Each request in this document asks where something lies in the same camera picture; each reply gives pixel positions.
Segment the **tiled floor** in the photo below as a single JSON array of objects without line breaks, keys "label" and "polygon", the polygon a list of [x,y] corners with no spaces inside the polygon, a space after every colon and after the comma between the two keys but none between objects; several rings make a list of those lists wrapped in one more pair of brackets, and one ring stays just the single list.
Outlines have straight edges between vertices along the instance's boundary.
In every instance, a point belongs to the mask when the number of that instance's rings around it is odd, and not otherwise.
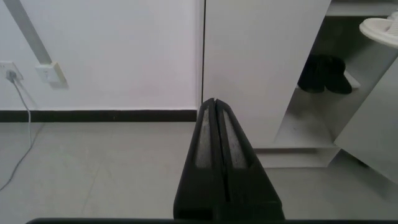
[{"label": "tiled floor", "polygon": [[[11,184],[0,222],[37,217],[172,218],[194,123],[47,123]],[[0,185],[27,149],[26,124],[0,123]],[[398,219],[387,181],[339,154],[327,169],[267,169],[288,219]]]}]

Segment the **black baseboard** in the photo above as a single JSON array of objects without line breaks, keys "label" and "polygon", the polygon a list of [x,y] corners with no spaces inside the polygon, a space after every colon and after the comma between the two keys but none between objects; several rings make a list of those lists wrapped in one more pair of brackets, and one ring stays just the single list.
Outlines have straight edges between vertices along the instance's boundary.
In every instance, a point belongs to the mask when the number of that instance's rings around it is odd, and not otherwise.
[{"label": "black baseboard", "polygon": [[[31,111],[32,122],[195,122],[196,110]],[[0,122],[27,122],[26,111],[0,111]]]}]

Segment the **black boot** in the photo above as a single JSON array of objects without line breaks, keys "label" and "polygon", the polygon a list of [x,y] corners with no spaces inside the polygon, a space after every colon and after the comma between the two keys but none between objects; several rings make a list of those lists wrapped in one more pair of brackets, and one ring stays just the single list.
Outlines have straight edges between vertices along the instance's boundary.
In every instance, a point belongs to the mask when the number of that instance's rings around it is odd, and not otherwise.
[{"label": "black boot", "polygon": [[353,88],[349,84],[347,78],[344,76],[346,64],[338,57],[330,55],[321,56],[321,72],[324,79],[325,87],[333,92],[339,94],[350,94]]},{"label": "black boot", "polygon": [[325,90],[320,74],[320,56],[310,54],[305,62],[303,72],[298,80],[298,86],[309,93],[321,93]]}]

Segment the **wall switch plate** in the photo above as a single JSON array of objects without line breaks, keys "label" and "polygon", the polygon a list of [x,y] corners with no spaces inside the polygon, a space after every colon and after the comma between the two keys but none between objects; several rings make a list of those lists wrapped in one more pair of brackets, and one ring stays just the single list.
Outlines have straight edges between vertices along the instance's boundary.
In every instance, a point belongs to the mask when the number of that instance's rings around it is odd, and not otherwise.
[{"label": "wall switch plate", "polygon": [[17,74],[18,80],[23,80],[21,73],[18,71],[18,68],[15,66],[14,62],[10,61],[0,61],[0,73],[3,78],[6,78],[7,71],[12,70]]},{"label": "wall switch plate", "polygon": [[44,83],[65,83],[66,79],[63,76],[61,68],[57,62],[50,65],[36,66],[36,72]]}]

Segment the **white cabinet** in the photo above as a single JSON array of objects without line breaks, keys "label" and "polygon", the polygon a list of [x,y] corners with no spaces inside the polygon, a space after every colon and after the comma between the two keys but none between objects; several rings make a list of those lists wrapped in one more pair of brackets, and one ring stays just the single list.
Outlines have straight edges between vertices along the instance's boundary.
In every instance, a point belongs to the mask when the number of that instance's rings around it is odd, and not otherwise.
[{"label": "white cabinet", "polygon": [[[398,179],[398,165],[387,165],[398,164],[398,50],[359,31],[365,18],[397,8],[391,0],[207,0],[203,99],[232,107],[264,167],[326,167],[343,148]],[[297,88],[310,52],[342,58],[353,92]]]},{"label": "white cabinet", "polygon": [[253,147],[272,144],[330,0],[207,0],[203,101],[233,109]]},{"label": "white cabinet", "polygon": [[336,145],[398,183],[398,60],[344,127]]}]

